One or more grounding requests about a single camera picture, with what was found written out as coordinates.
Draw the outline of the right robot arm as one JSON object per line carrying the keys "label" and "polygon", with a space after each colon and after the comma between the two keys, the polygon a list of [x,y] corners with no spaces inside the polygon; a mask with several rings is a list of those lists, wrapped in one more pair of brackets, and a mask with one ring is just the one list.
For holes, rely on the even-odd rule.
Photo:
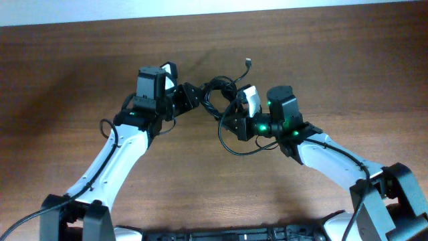
{"label": "right robot arm", "polygon": [[248,85],[229,97],[219,119],[240,141],[254,136],[275,141],[258,151],[279,147],[286,157],[319,171],[350,194],[353,211],[325,218],[317,239],[426,240],[427,200],[402,163],[384,166],[345,149],[322,129],[304,121],[291,86],[267,92],[269,111],[261,109],[256,87]]}

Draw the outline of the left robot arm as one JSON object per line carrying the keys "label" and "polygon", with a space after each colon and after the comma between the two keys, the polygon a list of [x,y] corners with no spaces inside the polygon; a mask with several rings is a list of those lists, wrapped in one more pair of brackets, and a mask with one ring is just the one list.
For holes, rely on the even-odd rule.
{"label": "left robot arm", "polygon": [[189,83],[177,84],[172,62],[141,67],[136,92],[126,97],[113,120],[106,144],[87,171],[65,195],[49,195],[40,217],[40,240],[142,240],[138,228],[114,226],[110,212],[114,200],[134,164],[146,153],[155,137],[164,134],[163,122],[199,105],[198,90]]}

